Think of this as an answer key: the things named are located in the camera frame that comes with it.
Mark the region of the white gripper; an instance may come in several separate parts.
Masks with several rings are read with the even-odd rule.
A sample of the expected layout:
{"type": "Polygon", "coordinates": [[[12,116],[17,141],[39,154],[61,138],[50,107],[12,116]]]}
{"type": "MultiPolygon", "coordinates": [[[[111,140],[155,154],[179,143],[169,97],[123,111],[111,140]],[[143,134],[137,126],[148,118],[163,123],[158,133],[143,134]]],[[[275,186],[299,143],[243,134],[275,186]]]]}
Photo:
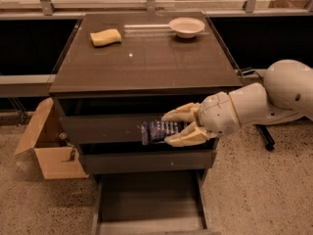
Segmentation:
{"type": "Polygon", "coordinates": [[[164,138],[172,147],[196,146],[235,133],[240,123],[230,96],[220,92],[206,97],[200,104],[188,103],[161,117],[162,121],[191,122],[181,132],[164,138]]]}

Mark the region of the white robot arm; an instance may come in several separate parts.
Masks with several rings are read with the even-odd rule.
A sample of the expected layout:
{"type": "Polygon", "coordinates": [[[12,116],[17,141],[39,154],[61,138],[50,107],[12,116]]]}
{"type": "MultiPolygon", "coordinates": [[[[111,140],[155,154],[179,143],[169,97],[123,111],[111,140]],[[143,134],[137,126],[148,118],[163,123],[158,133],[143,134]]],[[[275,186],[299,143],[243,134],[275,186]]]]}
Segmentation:
{"type": "Polygon", "coordinates": [[[172,147],[187,147],[230,135],[243,125],[271,125],[303,117],[313,119],[313,69],[299,61],[281,60],[267,69],[262,83],[210,95],[161,119],[188,124],[164,138],[172,147]]]}

